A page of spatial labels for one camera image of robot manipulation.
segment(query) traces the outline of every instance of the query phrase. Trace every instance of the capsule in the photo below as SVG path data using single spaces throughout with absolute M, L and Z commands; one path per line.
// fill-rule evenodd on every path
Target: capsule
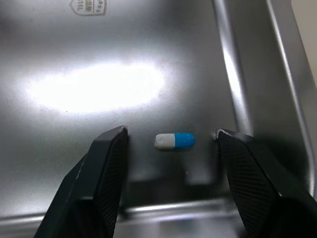
M 189 148 L 195 144 L 191 133 L 158 134 L 155 137 L 155 147 L 158 149 Z

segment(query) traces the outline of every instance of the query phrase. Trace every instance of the metal tray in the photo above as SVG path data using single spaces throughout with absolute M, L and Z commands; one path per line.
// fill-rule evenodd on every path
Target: metal tray
M 267 144 L 315 194 L 316 89 L 289 0 L 14 0 L 0 16 L 1 237 L 32 237 L 92 140 L 122 124 L 115 238 L 239 235 L 216 127 Z M 171 132 L 195 147 L 156 150 Z

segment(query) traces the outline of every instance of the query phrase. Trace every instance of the white capsule half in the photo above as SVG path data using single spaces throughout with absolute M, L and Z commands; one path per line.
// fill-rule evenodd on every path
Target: white capsule half
M 171 134 L 158 134 L 155 137 L 155 147 L 158 149 L 172 149 L 175 147 L 175 135 Z

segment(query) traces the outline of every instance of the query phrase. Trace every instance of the metal surface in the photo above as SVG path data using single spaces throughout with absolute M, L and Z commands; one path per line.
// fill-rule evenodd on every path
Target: metal surface
M 217 3 L 224 11 L 210 0 L 108 0 L 105 14 L 81 16 L 78 1 L 0 0 L 3 237 L 32 236 L 93 139 L 122 124 L 130 135 L 128 216 L 120 215 L 117 238 L 237 237 L 242 223 L 227 198 L 215 127 L 253 127 L 312 186 L 301 146 L 307 131 L 265 0 Z M 240 102 L 232 82 L 244 82 Z M 184 131 L 195 135 L 193 149 L 154 148 L 155 135 Z
M 305 49 L 296 22 L 291 0 L 267 0 L 283 65 L 291 89 L 304 145 L 308 155 L 309 192 L 316 194 L 317 93 Z
M 253 122 L 247 100 L 245 82 L 241 72 L 239 55 L 231 26 L 229 12 L 224 0 L 214 0 L 215 15 L 222 44 L 223 57 L 228 74 L 232 102 L 236 115 L 237 131 L 253 136 Z

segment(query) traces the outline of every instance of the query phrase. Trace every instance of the blue and white capsule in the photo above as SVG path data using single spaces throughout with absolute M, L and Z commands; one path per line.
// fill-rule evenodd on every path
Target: blue and white capsule
M 158 134 L 155 137 L 155 147 L 158 149 L 189 148 L 195 144 L 191 133 Z

